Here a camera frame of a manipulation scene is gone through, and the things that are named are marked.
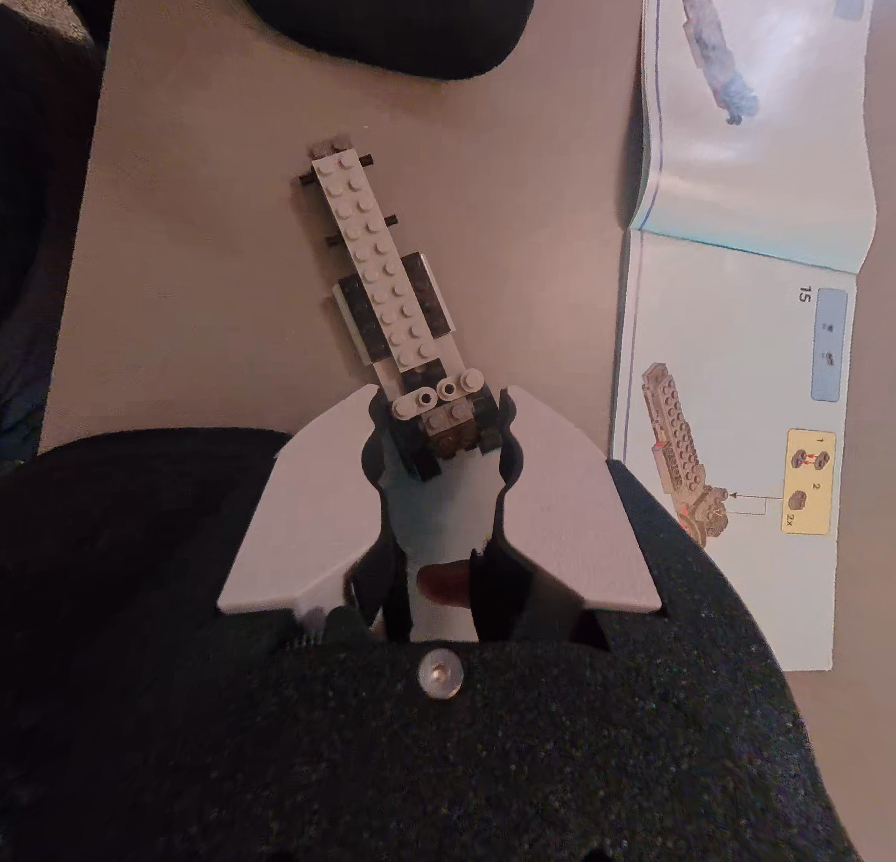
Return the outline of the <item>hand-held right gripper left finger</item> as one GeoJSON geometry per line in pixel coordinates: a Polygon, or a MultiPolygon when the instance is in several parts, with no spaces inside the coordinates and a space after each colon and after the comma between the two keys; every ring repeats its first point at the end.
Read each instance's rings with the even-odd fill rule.
{"type": "Polygon", "coordinates": [[[221,613],[288,610],[317,630],[348,607],[367,628],[381,614],[390,641],[409,641],[407,557],[379,484],[381,397],[365,385],[285,443],[218,596],[221,613]]]}

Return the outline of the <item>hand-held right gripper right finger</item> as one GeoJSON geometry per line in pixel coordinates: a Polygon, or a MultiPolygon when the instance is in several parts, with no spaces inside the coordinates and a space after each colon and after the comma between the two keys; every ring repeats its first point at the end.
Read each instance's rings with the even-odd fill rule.
{"type": "Polygon", "coordinates": [[[504,486],[469,561],[478,639],[572,642],[599,632],[598,611],[661,612],[606,455],[520,386],[498,413],[504,486]]]}

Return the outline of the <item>instruction booklet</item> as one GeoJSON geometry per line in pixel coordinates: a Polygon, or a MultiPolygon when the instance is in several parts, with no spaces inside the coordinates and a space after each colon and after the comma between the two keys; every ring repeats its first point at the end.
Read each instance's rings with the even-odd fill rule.
{"type": "Polygon", "coordinates": [[[613,456],[786,671],[833,667],[874,0],[644,0],[613,456]]]}

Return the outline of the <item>grey toy brick model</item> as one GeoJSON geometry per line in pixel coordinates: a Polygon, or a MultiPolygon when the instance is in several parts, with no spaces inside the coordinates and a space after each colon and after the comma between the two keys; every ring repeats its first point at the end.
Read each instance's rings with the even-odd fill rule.
{"type": "Polygon", "coordinates": [[[379,206],[366,175],[372,156],[340,135],[312,145],[309,161],[298,180],[319,188],[335,226],[326,242],[351,262],[332,293],[362,363],[375,372],[378,421],[405,470],[429,481],[460,453],[498,450],[497,402],[482,371],[463,360],[426,256],[399,251],[398,219],[379,206]]]}

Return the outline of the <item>grey desk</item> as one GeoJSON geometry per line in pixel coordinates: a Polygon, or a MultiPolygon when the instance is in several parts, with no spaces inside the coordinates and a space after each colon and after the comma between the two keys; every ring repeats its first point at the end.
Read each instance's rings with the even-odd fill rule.
{"type": "MultiPolygon", "coordinates": [[[[137,427],[293,430],[360,380],[323,303],[318,132],[372,142],[462,346],[598,443],[613,415],[642,0],[536,0],[460,84],[307,51],[241,0],[117,0],[45,446],[137,427]]],[[[213,612],[252,473],[116,613],[51,860],[857,860],[783,676],[702,666],[676,619],[589,644],[302,648],[213,612]]]]}

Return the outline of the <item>person's right hand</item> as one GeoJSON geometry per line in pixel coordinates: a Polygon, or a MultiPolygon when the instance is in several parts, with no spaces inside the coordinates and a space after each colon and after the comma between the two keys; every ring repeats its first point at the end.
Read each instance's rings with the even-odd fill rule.
{"type": "Polygon", "coordinates": [[[420,567],[417,573],[420,595],[443,607],[469,609],[469,561],[460,560],[420,567]]]}

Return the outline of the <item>black mesh cushion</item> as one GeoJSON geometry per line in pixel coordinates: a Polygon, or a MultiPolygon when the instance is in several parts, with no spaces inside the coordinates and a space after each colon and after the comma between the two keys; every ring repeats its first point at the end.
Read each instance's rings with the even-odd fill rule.
{"type": "Polygon", "coordinates": [[[535,0],[244,0],[310,50],[383,70],[466,80],[514,50],[535,0]]]}

